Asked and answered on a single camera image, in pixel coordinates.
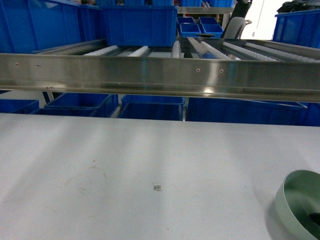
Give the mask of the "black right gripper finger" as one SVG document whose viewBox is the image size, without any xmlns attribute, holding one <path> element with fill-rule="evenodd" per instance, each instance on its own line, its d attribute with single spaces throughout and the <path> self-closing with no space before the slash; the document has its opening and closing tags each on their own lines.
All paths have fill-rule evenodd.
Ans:
<svg viewBox="0 0 320 240">
<path fill-rule="evenodd" d="M 320 224 L 320 213 L 315 212 L 309 214 L 310 219 L 315 223 L 315 224 Z"/>
</svg>

